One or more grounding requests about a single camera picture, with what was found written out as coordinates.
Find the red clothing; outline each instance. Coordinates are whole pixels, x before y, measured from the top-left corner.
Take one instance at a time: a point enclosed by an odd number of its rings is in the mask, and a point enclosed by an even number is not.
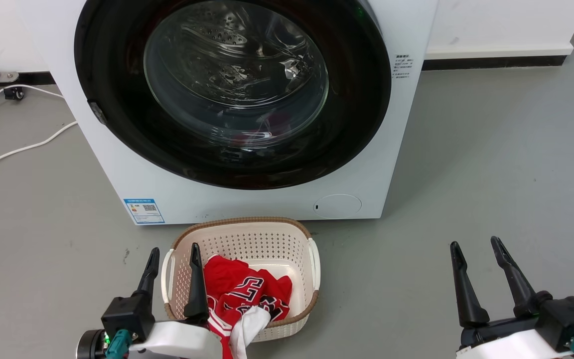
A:
[[[230,333],[249,308],[258,305],[269,312],[272,321],[287,317],[291,296],[291,279],[287,275],[276,280],[267,270],[255,271],[245,262],[220,255],[211,257],[203,271],[209,328],[221,337],[224,359],[232,358]]]

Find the black baseboard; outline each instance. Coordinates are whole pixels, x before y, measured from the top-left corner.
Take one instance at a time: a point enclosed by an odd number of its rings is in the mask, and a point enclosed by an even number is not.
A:
[[[540,67],[561,66],[566,55],[523,56],[523,57],[481,57],[477,59],[437,59],[424,60],[422,71],[467,70],[472,68]],[[2,82],[0,87],[14,84],[33,86],[54,85],[50,72],[23,72],[14,82]]]
[[[567,55],[554,55],[424,60],[424,64],[422,64],[422,71],[467,70],[472,68],[561,66],[566,58]]]

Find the white cloth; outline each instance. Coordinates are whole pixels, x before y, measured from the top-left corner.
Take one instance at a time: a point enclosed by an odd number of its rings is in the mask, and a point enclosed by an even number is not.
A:
[[[230,335],[230,347],[234,359],[247,359],[245,348],[254,340],[258,332],[267,327],[270,319],[269,312],[257,306],[251,307],[243,314]]]

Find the white wall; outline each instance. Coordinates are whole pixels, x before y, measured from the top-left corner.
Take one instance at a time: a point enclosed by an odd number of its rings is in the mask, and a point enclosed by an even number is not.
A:
[[[440,0],[428,59],[572,51],[574,0]],[[48,71],[16,13],[0,0],[0,70]]]
[[[574,0],[440,0],[428,59],[568,55]]]

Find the white basket handle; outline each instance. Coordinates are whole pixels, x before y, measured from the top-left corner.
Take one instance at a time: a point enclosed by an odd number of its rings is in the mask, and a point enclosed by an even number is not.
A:
[[[314,290],[320,289],[320,255],[318,246],[313,238],[309,239],[309,258],[311,261],[311,272],[314,276]]]
[[[174,276],[174,268],[169,268],[168,269],[168,263],[169,263],[169,257],[171,257],[171,254],[174,252],[173,248],[171,248],[169,250],[169,252],[167,252],[167,254],[165,255],[165,258],[163,259],[163,266],[161,267],[161,295],[163,297],[163,302],[168,304],[169,303],[169,295],[168,295],[168,273],[169,273],[169,278],[173,279]]]

